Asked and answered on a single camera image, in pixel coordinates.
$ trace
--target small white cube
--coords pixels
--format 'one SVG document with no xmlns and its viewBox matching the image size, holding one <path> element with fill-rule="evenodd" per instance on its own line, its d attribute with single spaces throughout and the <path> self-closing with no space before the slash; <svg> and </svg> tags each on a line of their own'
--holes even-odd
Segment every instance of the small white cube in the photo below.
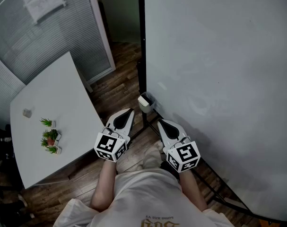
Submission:
<svg viewBox="0 0 287 227">
<path fill-rule="evenodd" d="M 169 149 L 166 154 L 167 162 L 179 173 L 195 167 L 199 159 L 200 153 L 194 141 Z"/>
<path fill-rule="evenodd" d="M 98 133 L 94 150 L 100 158 L 117 162 L 127 150 L 126 140 Z"/>
</svg>

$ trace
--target small succulent plant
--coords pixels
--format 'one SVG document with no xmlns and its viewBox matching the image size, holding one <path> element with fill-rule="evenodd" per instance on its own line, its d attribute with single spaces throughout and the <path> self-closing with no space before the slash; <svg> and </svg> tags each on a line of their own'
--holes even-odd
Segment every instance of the small succulent plant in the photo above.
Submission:
<svg viewBox="0 0 287 227">
<path fill-rule="evenodd" d="M 41 140 L 41 146 L 42 146 L 42 147 L 47 147 L 47 146 L 48 146 L 48 141 L 47 141 L 46 138 L 42 138 L 42 140 Z"/>
<path fill-rule="evenodd" d="M 53 129 L 51 131 L 45 130 L 43 132 L 43 137 L 46 138 L 46 139 L 50 138 L 52 140 L 56 140 L 57 136 L 58 136 L 58 132 L 55 129 Z"/>
<path fill-rule="evenodd" d="M 48 151 L 51 154 L 56 154 L 57 148 L 55 146 L 49 146 L 45 149 L 45 151 Z"/>
<path fill-rule="evenodd" d="M 52 127 L 52 120 L 41 118 L 40 122 L 46 127 Z"/>
</svg>

